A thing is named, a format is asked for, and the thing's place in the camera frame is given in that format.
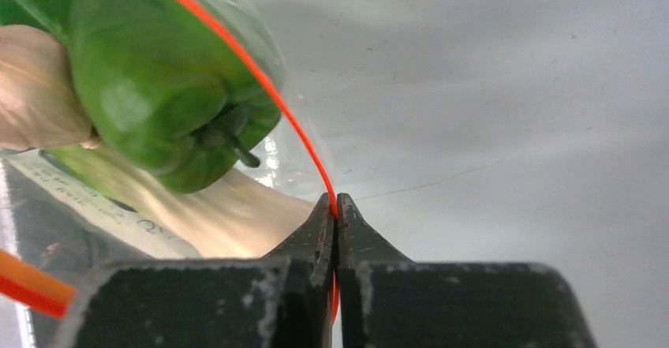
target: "orange tube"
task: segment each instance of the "orange tube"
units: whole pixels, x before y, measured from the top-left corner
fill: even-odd
[[[0,250],[0,293],[61,319],[75,289]]]

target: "green bell pepper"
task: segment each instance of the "green bell pepper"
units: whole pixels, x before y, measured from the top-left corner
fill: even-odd
[[[72,0],[0,0],[0,25],[24,24],[67,40]]]
[[[280,54],[257,14],[243,0],[198,1],[280,87]],[[260,164],[249,149],[281,112],[207,26],[175,0],[68,2],[75,89],[108,147],[176,193],[208,187],[238,160]]]

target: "orange string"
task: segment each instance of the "orange string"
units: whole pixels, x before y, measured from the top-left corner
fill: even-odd
[[[327,194],[330,197],[330,203],[332,206],[332,214],[337,219],[337,196],[335,191],[332,188],[332,183],[330,178],[325,171],[325,167],[320,161],[320,158],[316,154],[311,141],[307,137],[305,131],[301,128],[300,124],[297,122],[297,119],[293,116],[293,113],[290,111],[288,106],[283,102],[283,98],[279,94],[278,90],[274,86],[271,78],[255,63],[251,55],[246,52],[246,49],[234,38],[234,36],[219,22],[214,16],[212,16],[197,0],[175,0],[184,6],[190,13],[197,17],[202,23],[208,26],[216,35],[218,35],[232,51],[241,59],[241,61],[246,65],[251,74],[258,80],[260,85],[264,90],[269,94],[269,96],[274,100],[281,112],[288,118],[288,121],[295,129],[295,132],[302,140],[302,143],[307,148],[307,152],[312,157],[316,168],[320,173],[320,177],[323,178],[325,187],[327,189]],[[337,316],[338,311],[338,298],[339,298],[339,286],[336,279],[334,279],[333,291],[332,291],[332,320]]]

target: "orange wire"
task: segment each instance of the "orange wire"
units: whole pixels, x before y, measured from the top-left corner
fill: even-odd
[[[0,293],[61,319],[76,290],[0,250]]]
[[[202,23],[208,26],[216,35],[218,35],[231,49],[237,54],[241,61],[246,65],[251,74],[258,80],[260,85],[264,88],[267,94],[274,100],[281,112],[288,118],[288,121],[295,129],[297,135],[301,138],[302,143],[304,143],[307,148],[307,152],[312,157],[316,168],[320,173],[320,177],[323,178],[325,187],[327,188],[327,194],[330,197],[330,203],[332,207],[332,214],[337,219],[337,196],[335,191],[332,188],[332,183],[330,178],[327,176],[325,167],[321,163],[316,150],[314,149],[311,141],[307,137],[305,131],[300,127],[300,124],[297,122],[297,119],[293,116],[293,113],[290,111],[288,106],[283,102],[283,98],[279,94],[278,90],[272,83],[270,77],[255,63],[253,58],[246,52],[246,49],[234,38],[234,36],[219,22],[213,17],[197,0],[175,0],[184,6],[190,13],[197,17]],[[334,285],[332,290],[332,320],[337,316],[338,311],[338,297],[339,297],[339,286],[337,284],[336,278],[334,279]]]

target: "clear plastic bag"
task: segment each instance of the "clear plastic bag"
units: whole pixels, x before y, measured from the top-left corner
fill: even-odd
[[[253,58],[265,70],[283,71],[281,55],[268,43],[271,38],[255,10],[246,0],[226,2],[228,26],[243,38]],[[302,98],[291,90],[285,73],[281,78],[283,101],[308,138],[317,142]],[[323,158],[322,147],[316,148]],[[0,163],[2,248],[75,287],[90,268],[110,260],[262,256],[306,220],[327,189],[286,119],[251,152],[260,159],[260,167],[238,163],[214,185],[176,194],[104,145],[95,150],[95,157],[82,155],[69,165],[48,150],[5,150]],[[80,181],[73,163],[88,165],[88,174],[106,195]],[[92,173],[91,168],[100,172]],[[47,346],[56,320],[6,298],[0,301],[0,317],[7,320],[0,324],[0,335],[20,342],[8,348]]]

